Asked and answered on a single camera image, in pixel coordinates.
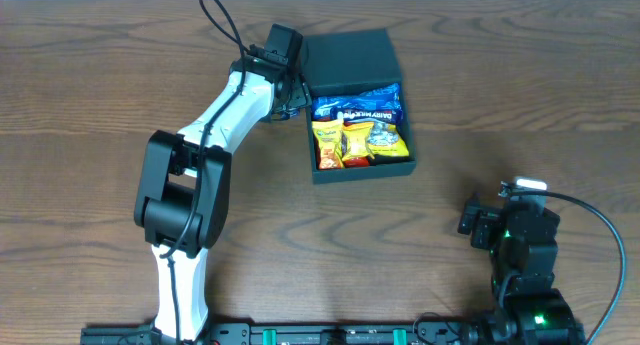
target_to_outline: yellow chip bag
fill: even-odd
[[[342,119],[312,121],[313,135],[318,140],[318,170],[342,169]]]
[[[342,161],[349,161],[356,158],[370,157],[373,159],[373,153],[367,145],[367,138],[373,128],[373,122],[362,122],[345,126],[342,129],[344,138],[344,147]]]
[[[409,156],[407,145],[398,134],[396,126],[382,121],[373,123],[367,144],[374,155]]]

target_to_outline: wooden table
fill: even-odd
[[[491,306],[463,201],[517,174],[617,223],[628,282],[599,344],[640,342],[640,0],[224,0],[246,44],[386,27],[418,167],[313,186],[303,118],[260,124],[234,157],[208,259],[215,314],[256,322],[410,321]],[[237,49],[197,0],[3,0],[0,343],[72,344],[149,321],[157,273],[132,212],[156,129],[195,119]],[[616,284],[605,226],[558,201],[555,285],[590,332]]]

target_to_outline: box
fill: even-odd
[[[306,109],[311,176],[314,184],[376,179],[409,175],[416,167],[416,150],[409,123],[402,72],[391,39],[384,29],[305,37],[300,66],[311,95],[356,95],[393,83],[400,84],[403,119],[398,133],[405,141],[409,157],[399,159],[376,157],[380,164],[366,168],[318,170],[316,145],[311,128],[312,110]]]

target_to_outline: box lid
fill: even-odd
[[[300,55],[313,96],[359,94],[402,81],[385,29],[306,36]]]

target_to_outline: brown tabletop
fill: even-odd
[[[640,0],[224,0],[246,44],[386,27],[406,81],[413,175],[314,186],[305,122],[257,125],[233,159],[208,259],[215,314],[256,322],[412,321],[492,306],[486,252],[456,226],[527,175],[591,202],[629,256],[599,344],[640,342]],[[133,206],[149,136],[216,98],[237,48],[197,0],[3,0],[0,343],[73,344],[157,313]],[[587,333],[618,253],[559,201],[555,285]]]

